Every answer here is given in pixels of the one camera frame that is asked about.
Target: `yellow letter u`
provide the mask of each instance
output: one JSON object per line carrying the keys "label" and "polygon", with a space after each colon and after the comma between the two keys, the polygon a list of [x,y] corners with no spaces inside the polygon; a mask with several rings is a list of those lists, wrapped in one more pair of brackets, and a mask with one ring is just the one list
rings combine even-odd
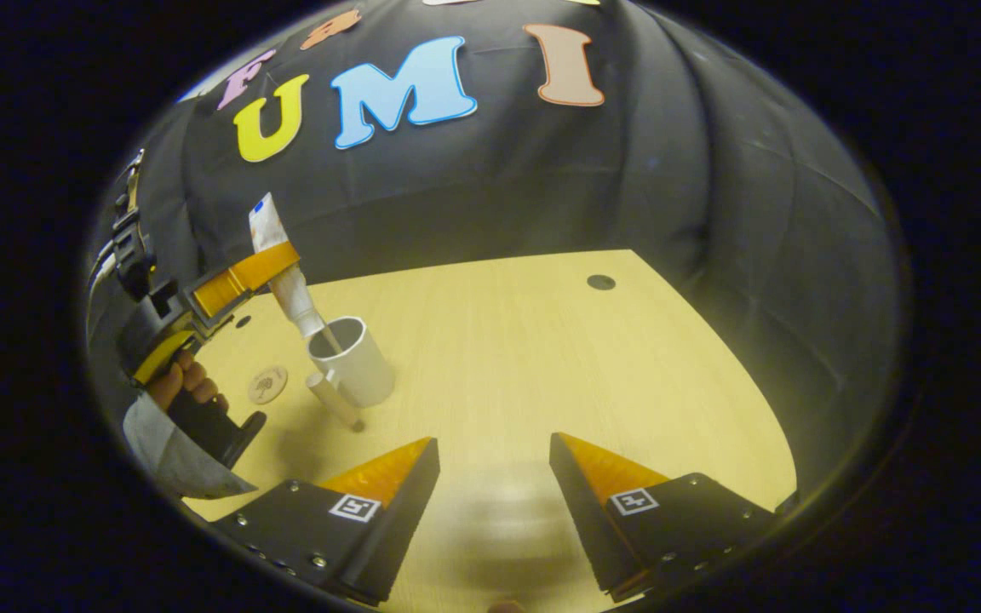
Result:
{"label": "yellow letter u", "polygon": [[299,74],[276,87],[275,96],[281,105],[283,122],[273,135],[264,136],[260,132],[260,111],[267,104],[267,98],[253,100],[233,117],[241,157],[248,162],[262,162],[283,151],[297,136],[297,130],[301,128],[301,86],[306,81],[308,75]]}

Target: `hand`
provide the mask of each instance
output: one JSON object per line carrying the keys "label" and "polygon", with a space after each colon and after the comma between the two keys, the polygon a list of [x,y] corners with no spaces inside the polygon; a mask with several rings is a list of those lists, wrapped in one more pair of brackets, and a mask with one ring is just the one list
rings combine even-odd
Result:
{"label": "hand", "polygon": [[146,391],[153,398],[155,403],[162,411],[169,411],[169,404],[172,399],[184,388],[192,393],[196,403],[210,403],[214,401],[221,408],[222,412],[229,410],[229,401],[226,396],[218,393],[218,385],[214,381],[207,379],[207,371],[202,364],[195,361],[191,353],[176,353],[169,372],[157,377],[146,387]]}

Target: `wooden table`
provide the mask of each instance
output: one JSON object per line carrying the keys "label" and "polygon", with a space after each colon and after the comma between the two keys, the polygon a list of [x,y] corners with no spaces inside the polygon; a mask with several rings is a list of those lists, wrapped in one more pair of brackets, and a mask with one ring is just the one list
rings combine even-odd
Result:
{"label": "wooden table", "polygon": [[[600,274],[612,290],[589,287]],[[480,613],[516,598],[530,613],[607,610],[550,466],[562,431],[676,478],[700,471],[766,508],[795,489],[771,408],[703,318],[629,249],[515,257],[317,284],[327,318],[359,315],[396,372],[355,434],[304,380],[316,368],[270,295],[237,311],[198,353],[240,423],[268,422],[235,473],[260,491],[188,500],[218,519],[285,478],[323,481],[422,436],[441,474],[381,610]],[[252,377],[283,365],[260,407]]]}

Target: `wooden coaster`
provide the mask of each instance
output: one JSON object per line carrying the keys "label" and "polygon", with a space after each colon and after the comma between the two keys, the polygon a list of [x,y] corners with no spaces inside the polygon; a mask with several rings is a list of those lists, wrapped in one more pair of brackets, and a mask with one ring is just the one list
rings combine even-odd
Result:
{"label": "wooden coaster", "polygon": [[252,377],[249,383],[249,400],[256,404],[270,403],[283,391],[287,377],[283,366],[272,366]]}

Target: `dark background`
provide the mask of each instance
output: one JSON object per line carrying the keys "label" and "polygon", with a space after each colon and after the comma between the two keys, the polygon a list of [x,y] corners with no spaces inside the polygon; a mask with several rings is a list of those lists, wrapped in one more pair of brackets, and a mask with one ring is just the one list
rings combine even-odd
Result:
{"label": "dark background", "polygon": [[[768,610],[981,608],[981,4],[661,5],[861,147],[914,263],[902,445],[744,597],[780,593]],[[86,216],[126,143],[208,69],[312,7],[0,3],[0,610],[304,610],[188,535],[114,462],[86,410],[71,318]]]}

